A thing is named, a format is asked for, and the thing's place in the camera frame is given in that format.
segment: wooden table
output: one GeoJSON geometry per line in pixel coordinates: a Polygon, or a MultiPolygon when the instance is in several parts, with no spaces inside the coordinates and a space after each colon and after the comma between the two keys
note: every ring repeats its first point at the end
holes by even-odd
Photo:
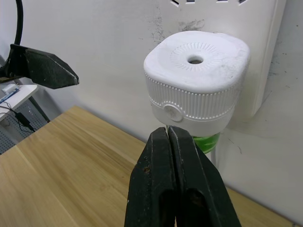
{"type": "MultiPolygon", "coordinates": [[[[122,227],[144,143],[74,107],[0,156],[1,227],[122,227]]],[[[243,227],[292,223],[229,190],[243,227]]]]}

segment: vent slot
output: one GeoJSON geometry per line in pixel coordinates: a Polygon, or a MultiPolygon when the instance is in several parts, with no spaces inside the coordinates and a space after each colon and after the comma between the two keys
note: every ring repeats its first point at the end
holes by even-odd
{"type": "Polygon", "coordinates": [[[179,7],[179,3],[178,3],[176,0],[171,0],[170,2],[171,2],[171,4],[173,4],[174,6],[179,7]]]}

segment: wooden surface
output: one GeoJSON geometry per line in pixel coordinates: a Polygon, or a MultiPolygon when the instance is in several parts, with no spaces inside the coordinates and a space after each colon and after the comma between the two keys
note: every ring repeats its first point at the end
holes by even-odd
{"type": "MultiPolygon", "coordinates": [[[[144,143],[74,107],[0,156],[0,227],[122,227],[144,143]]],[[[229,190],[243,227],[291,227],[229,190]]]]}

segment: white wall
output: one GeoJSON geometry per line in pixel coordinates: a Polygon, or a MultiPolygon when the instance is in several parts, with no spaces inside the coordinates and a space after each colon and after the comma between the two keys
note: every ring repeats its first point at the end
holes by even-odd
{"type": "MultiPolygon", "coordinates": [[[[14,40],[15,18],[7,25],[14,4],[1,0],[6,42],[14,40]]],[[[22,44],[56,53],[80,76],[78,86],[47,90],[55,106],[40,97],[48,113],[79,105],[142,140],[161,126],[150,110],[142,69],[163,39],[156,0],[24,0],[24,8],[22,44]]],[[[302,10],[302,0],[286,5],[263,106],[249,123],[232,122],[218,147],[219,170],[229,186],[301,224],[302,10]]]]}

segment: green liquid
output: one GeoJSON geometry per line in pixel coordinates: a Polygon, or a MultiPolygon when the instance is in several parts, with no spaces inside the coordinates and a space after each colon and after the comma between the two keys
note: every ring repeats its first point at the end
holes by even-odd
{"type": "Polygon", "coordinates": [[[196,137],[194,136],[194,141],[198,147],[203,151],[204,154],[211,152],[217,145],[220,134],[209,137],[196,137]]]}

